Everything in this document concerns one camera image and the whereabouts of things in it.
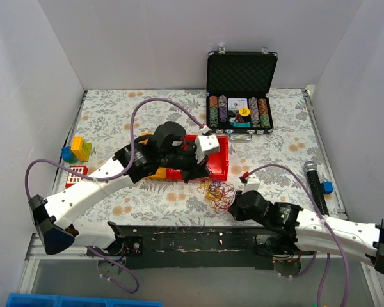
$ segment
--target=red tray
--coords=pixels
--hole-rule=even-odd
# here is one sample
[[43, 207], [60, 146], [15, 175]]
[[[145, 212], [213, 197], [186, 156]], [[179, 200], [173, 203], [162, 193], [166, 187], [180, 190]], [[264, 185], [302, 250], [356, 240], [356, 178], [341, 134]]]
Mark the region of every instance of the red tray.
[[[196, 139], [196, 135], [186, 134], [185, 139], [186, 141], [194, 141]], [[220, 145], [220, 151], [209, 155], [209, 162], [207, 163], [207, 165], [212, 170], [213, 175], [217, 180], [226, 181], [228, 178], [229, 169], [228, 137], [218, 136], [218, 141]], [[166, 169], [166, 177], [182, 180], [182, 175], [180, 174], [180, 171], [170, 168]]]

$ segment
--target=white wall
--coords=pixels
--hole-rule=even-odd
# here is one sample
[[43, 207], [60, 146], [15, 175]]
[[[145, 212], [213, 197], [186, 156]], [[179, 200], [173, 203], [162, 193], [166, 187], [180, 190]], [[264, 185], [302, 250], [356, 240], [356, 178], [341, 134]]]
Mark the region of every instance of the white wall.
[[[319, 130], [349, 217], [384, 218], [384, 1], [365, 0], [314, 97]], [[384, 289], [384, 276], [380, 276]]]
[[362, 0], [39, 0], [85, 89], [204, 88], [206, 55], [279, 53], [273, 86], [315, 84]]
[[[0, 0], [0, 306], [16, 291], [33, 232], [24, 172], [58, 160], [83, 88], [36, 0]], [[31, 192], [49, 194], [55, 169], [37, 166]]]

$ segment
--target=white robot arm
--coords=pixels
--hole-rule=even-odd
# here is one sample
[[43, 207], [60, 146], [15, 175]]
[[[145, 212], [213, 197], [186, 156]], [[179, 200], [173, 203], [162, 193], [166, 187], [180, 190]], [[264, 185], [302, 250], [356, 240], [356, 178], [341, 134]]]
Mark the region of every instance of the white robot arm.
[[[292, 250], [321, 251], [340, 255], [331, 233], [310, 210], [290, 203], [271, 203], [257, 192], [259, 179], [250, 175], [245, 188], [238, 191], [229, 212], [236, 220], [252, 219], [278, 234], [272, 245], [264, 246], [274, 255], [282, 246]], [[384, 274], [384, 219], [381, 224], [354, 223], [325, 216], [334, 234], [339, 238], [347, 256], [373, 265]]]
[[[201, 129], [202, 133], [209, 131], [207, 127]], [[76, 219], [114, 192], [153, 175], [159, 167], [180, 169], [185, 182], [209, 176], [206, 167], [208, 155], [220, 150], [218, 138], [203, 135], [198, 136], [195, 142], [185, 142], [185, 134], [179, 124], [166, 122], [158, 126], [152, 136], [135, 140], [135, 159], [125, 175], [103, 182], [95, 179], [123, 172], [131, 156], [130, 145], [117, 151], [94, 171], [93, 181], [82, 179], [60, 193], [46, 198], [32, 197], [29, 200], [31, 215], [46, 253], [53, 255], [69, 246], [97, 246], [108, 253], [115, 250], [117, 233], [113, 223], [95, 224]]]

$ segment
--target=black microphone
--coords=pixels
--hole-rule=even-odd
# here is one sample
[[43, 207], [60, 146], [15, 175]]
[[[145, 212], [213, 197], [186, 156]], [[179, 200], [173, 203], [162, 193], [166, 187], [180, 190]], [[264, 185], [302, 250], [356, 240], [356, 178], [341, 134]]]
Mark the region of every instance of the black microphone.
[[323, 188], [321, 187], [319, 174], [317, 173], [317, 164], [313, 161], [307, 161], [303, 169], [307, 175], [307, 180], [312, 190], [313, 199], [319, 208], [320, 213], [328, 216], [328, 209], [326, 200], [324, 199]]

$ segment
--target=table surface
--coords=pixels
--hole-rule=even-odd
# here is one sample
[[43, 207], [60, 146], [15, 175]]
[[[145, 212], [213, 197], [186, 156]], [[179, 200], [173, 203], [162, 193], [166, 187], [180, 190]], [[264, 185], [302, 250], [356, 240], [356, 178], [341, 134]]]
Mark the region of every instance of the table surface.
[[[118, 149], [129, 143], [132, 110], [152, 97], [180, 102], [201, 122], [205, 122], [205, 90], [90, 90], [86, 95], [75, 136], [92, 143], [89, 173], [103, 165]], [[247, 143], [229, 143], [229, 184], [242, 189], [239, 176], [263, 164], [282, 164], [307, 183], [302, 167], [313, 160], [321, 180], [327, 178], [323, 153], [301, 89], [272, 88], [269, 92], [275, 129], [271, 134], [254, 135]], [[135, 135], [153, 132], [167, 120], [183, 125], [188, 134], [198, 127], [176, 107], [153, 102], [141, 107], [135, 118]], [[271, 201], [286, 201], [312, 209], [307, 195], [293, 177], [282, 169], [269, 168], [257, 173], [259, 192]], [[67, 174], [60, 175], [57, 191], [65, 188]], [[200, 182], [141, 180], [122, 189], [87, 210], [80, 219], [92, 222], [112, 221], [120, 225], [152, 226], [251, 226], [253, 221], [237, 222], [230, 214], [217, 214], [209, 200], [198, 191]], [[337, 216], [337, 195], [326, 196], [331, 216]]]

